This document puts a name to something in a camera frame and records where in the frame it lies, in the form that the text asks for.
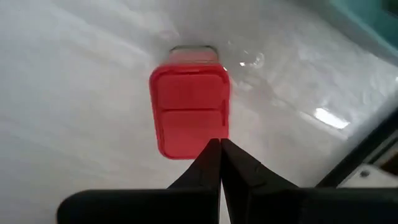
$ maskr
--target red container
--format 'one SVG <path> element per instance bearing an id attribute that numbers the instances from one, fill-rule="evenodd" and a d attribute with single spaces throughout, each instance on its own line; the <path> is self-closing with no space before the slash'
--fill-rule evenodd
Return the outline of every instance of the red container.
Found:
<path id="1" fill-rule="evenodd" d="M 211 138 L 228 137 L 229 77 L 211 47 L 178 47 L 152 73 L 159 151 L 195 159 Z"/>

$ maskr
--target red plastic box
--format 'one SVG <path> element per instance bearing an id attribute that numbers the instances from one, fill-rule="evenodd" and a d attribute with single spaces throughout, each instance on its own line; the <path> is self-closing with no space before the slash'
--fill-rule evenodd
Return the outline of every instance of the red plastic box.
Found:
<path id="1" fill-rule="evenodd" d="M 210 47 L 170 51 L 150 80 L 159 151 L 194 159 L 211 138 L 228 137 L 229 77 Z"/>

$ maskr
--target container lid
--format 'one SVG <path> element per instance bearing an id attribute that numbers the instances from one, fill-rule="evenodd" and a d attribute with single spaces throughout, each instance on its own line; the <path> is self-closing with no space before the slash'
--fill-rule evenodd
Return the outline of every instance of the container lid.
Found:
<path id="1" fill-rule="evenodd" d="M 194 159 L 228 137 L 229 78 L 218 63 L 162 65 L 149 80 L 159 151 Z"/>

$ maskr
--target red lid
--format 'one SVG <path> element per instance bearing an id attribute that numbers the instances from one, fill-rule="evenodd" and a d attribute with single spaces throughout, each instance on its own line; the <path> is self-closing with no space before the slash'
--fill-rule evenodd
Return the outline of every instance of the red lid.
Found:
<path id="1" fill-rule="evenodd" d="M 228 137 L 229 78 L 218 63 L 162 65 L 149 80 L 159 151 L 194 159 Z"/>

